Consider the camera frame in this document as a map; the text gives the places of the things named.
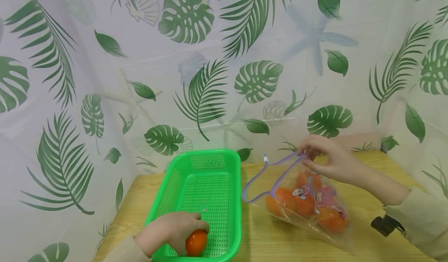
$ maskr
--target table surface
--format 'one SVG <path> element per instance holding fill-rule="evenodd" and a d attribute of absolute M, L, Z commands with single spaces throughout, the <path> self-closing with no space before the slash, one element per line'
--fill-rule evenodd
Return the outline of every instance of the table surface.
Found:
<path fill-rule="evenodd" d="M 368 151 L 354 155 L 365 164 L 393 177 L 406 186 L 417 186 L 412 177 L 382 152 Z M 326 161 L 325 156 L 317 159 L 317 162 L 321 163 Z M 262 164 L 242 165 L 241 185 L 244 186 L 248 179 L 259 172 L 261 167 Z M 148 216 L 163 176 L 163 174 L 145 175 L 134 180 L 94 262 L 102 262 L 122 239 L 139 232 Z M 243 238 L 240 250 L 233 261 L 431 261 L 407 242 L 398 231 L 385 238 L 370 227 L 373 218 L 384 215 L 382 205 L 375 197 L 366 191 L 344 183 L 336 183 L 335 186 L 339 195 L 344 198 L 353 223 L 355 255 L 328 245 L 305 230 L 289 223 L 273 220 L 271 216 L 260 212 L 257 207 L 242 202 Z"/>

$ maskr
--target perforated basket bottom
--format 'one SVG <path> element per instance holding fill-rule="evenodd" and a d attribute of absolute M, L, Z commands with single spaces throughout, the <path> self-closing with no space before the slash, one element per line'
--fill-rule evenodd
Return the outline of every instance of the perforated basket bottom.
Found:
<path fill-rule="evenodd" d="M 200 212 L 209 222 L 207 247 L 202 257 L 220 257 L 229 250 L 230 176 L 228 173 L 212 175 L 192 174 L 186 179 L 186 188 L 180 211 Z M 177 256 L 168 247 L 167 256 Z"/>

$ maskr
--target black clip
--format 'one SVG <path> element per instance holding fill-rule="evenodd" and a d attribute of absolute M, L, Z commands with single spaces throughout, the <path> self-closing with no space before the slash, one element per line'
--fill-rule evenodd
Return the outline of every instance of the black clip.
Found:
<path fill-rule="evenodd" d="M 372 221 L 370 226 L 385 237 L 389 236 L 395 229 L 398 229 L 402 234 L 404 234 L 404 227 L 400 224 L 400 222 L 388 215 L 384 215 L 383 218 L 378 216 Z"/>

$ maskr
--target plastic bag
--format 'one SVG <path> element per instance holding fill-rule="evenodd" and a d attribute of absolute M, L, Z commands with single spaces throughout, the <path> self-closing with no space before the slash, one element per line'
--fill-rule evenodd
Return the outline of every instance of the plastic bag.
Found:
<path fill-rule="evenodd" d="M 326 177 L 301 164 L 303 158 L 292 153 L 270 164 L 265 155 L 263 169 L 243 189 L 243 200 L 353 253 L 344 202 Z"/>

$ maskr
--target beige sleeve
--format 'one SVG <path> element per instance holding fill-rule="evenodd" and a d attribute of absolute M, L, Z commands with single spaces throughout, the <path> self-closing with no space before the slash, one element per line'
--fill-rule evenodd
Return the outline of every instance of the beige sleeve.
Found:
<path fill-rule="evenodd" d="M 129 236 L 121 241 L 103 262 L 151 262 L 138 244 L 135 242 L 133 236 Z"/>
<path fill-rule="evenodd" d="M 398 206 L 384 211 L 404 227 L 405 238 L 427 256 L 448 262 L 448 204 L 439 198 L 412 188 Z"/>

